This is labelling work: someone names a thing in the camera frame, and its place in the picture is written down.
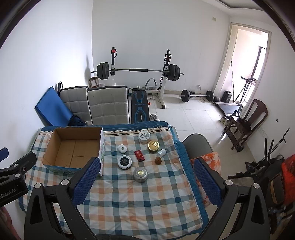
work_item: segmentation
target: chair leg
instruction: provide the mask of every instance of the chair leg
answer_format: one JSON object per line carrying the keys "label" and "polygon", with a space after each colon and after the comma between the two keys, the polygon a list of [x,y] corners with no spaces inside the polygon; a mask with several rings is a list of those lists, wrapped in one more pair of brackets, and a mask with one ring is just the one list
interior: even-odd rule
{"label": "chair leg", "polygon": [[242,135],[239,137],[239,139],[238,139],[238,140],[234,143],[234,145],[232,146],[232,148],[231,148],[232,150],[235,148],[236,145],[238,145],[238,143],[243,139],[244,136],[245,136],[245,135],[242,134]]}
{"label": "chair leg", "polygon": [[224,132],[222,134],[225,134],[230,129],[230,127],[232,126],[233,122],[234,122],[234,119],[231,119],[229,125],[227,126],[227,128],[224,130]]}
{"label": "chair leg", "polygon": [[247,137],[242,141],[241,145],[243,145],[245,143],[245,141],[248,139],[248,137],[250,137],[252,133],[248,134]]}

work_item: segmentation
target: plaid tablecloth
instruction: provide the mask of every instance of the plaid tablecloth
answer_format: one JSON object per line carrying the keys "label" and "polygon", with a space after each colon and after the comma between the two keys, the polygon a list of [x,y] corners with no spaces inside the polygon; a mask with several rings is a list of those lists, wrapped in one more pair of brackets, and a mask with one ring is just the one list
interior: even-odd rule
{"label": "plaid tablecloth", "polygon": [[[182,143],[173,139],[168,124],[143,122],[102,127],[105,135],[103,177],[96,179],[84,203],[77,206],[94,234],[123,234],[144,240],[161,240],[201,232],[208,216],[188,156]],[[167,151],[159,166],[154,162],[156,153],[150,153],[147,144],[138,140],[143,129],[150,132],[151,140],[159,142],[160,149]],[[29,192],[19,199],[24,211],[37,182],[50,186],[72,177],[51,172],[42,164],[52,132],[53,129],[42,129],[33,145],[37,163],[26,174]],[[128,148],[125,155],[132,159],[132,167],[128,170],[117,166],[117,158],[123,155],[117,151],[120,144]],[[137,161],[136,150],[142,151],[145,161]],[[138,166],[148,171],[148,179],[144,183],[133,179],[133,170]],[[64,232],[70,233],[58,204],[54,204],[54,208]]]}

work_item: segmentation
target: orange patterned pillow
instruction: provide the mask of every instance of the orange patterned pillow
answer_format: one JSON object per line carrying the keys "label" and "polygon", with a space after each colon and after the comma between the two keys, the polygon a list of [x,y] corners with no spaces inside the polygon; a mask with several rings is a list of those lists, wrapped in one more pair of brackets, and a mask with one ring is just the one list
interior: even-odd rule
{"label": "orange patterned pillow", "polygon": [[[212,170],[217,171],[221,175],[221,166],[220,166],[220,160],[219,160],[218,153],[208,153],[204,156],[201,156],[201,158],[203,158],[205,160],[205,162],[209,165],[209,167]],[[197,159],[197,158],[190,159],[191,165],[193,168],[194,168],[195,159]],[[196,181],[197,181],[197,185],[199,187],[199,190],[200,190],[200,193],[201,193],[201,196],[203,199],[203,204],[205,207],[208,207],[211,204],[211,202],[209,201],[209,198],[208,198],[207,194],[205,193],[205,191],[204,191],[201,183],[197,179],[197,177],[196,177]]]}

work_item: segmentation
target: silver screw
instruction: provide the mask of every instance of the silver screw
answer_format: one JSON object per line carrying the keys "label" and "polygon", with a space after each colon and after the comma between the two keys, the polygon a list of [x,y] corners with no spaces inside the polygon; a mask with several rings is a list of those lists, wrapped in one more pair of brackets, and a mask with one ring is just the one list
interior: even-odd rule
{"label": "silver screw", "polygon": [[232,180],[225,180],[225,184],[231,186],[234,183],[232,182]]}
{"label": "silver screw", "polygon": [[35,184],[34,188],[39,188],[39,187],[41,187],[41,183],[38,182]]}
{"label": "silver screw", "polygon": [[254,183],[253,186],[254,186],[256,189],[260,188],[260,186],[259,186],[258,183]]}
{"label": "silver screw", "polygon": [[69,180],[67,180],[67,179],[63,179],[61,181],[61,185],[67,185],[68,183],[69,183]]}

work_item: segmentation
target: open cardboard box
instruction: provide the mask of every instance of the open cardboard box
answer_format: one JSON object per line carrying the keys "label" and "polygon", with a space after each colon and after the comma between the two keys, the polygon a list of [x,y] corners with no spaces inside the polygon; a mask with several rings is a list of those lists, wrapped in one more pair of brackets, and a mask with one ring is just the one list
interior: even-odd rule
{"label": "open cardboard box", "polygon": [[42,163],[53,172],[75,174],[91,157],[101,162],[102,176],[104,155],[102,127],[66,127],[54,129]]}

